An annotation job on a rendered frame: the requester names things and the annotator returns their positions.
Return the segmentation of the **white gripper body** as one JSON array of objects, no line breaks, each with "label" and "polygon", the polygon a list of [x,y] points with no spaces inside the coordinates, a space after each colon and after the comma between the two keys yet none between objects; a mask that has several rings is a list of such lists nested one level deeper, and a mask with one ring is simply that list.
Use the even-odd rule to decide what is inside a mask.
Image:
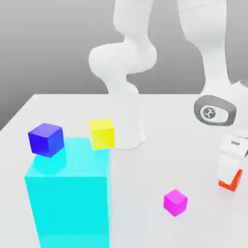
[{"label": "white gripper body", "polygon": [[231,185],[242,163],[248,157],[248,138],[225,135],[220,144],[218,178]]}]

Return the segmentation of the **small red cube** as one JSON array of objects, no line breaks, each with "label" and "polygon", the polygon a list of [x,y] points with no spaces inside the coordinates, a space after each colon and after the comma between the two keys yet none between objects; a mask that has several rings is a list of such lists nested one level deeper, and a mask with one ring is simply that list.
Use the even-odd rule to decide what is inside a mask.
[{"label": "small red cube", "polygon": [[241,176],[242,176],[242,173],[243,171],[242,170],[238,170],[237,174],[235,175],[235,177],[233,178],[232,182],[230,185],[226,184],[225,182],[219,180],[218,182],[218,185],[225,188],[225,189],[228,189],[230,191],[233,191],[235,192],[238,185],[239,185],[239,182],[240,182],[240,179],[241,179]]}]

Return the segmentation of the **small magenta cube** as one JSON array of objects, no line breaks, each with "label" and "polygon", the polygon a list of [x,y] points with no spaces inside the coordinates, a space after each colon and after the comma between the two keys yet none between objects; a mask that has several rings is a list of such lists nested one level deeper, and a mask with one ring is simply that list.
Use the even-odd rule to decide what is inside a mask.
[{"label": "small magenta cube", "polygon": [[164,208],[174,217],[186,210],[188,197],[174,189],[164,196]]}]

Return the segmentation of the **small yellow cube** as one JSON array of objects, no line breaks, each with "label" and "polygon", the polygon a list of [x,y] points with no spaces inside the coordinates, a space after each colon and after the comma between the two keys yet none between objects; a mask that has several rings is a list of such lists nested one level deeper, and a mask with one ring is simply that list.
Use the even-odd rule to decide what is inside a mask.
[{"label": "small yellow cube", "polygon": [[89,128],[94,151],[115,147],[115,129],[111,119],[89,120]]}]

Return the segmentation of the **small blue cube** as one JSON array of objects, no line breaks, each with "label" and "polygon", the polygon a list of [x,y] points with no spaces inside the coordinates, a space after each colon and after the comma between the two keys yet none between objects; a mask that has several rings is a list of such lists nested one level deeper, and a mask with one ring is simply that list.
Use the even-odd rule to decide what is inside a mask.
[{"label": "small blue cube", "polygon": [[42,123],[28,137],[31,151],[36,155],[51,158],[64,147],[63,129],[57,125]]}]

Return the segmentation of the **large cyan box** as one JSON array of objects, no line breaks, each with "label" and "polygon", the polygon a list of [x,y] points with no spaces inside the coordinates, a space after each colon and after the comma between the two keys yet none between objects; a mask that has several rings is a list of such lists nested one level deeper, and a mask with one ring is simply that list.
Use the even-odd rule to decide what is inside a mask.
[{"label": "large cyan box", "polygon": [[37,155],[25,175],[41,248],[109,248],[110,151],[66,138],[53,157]]}]

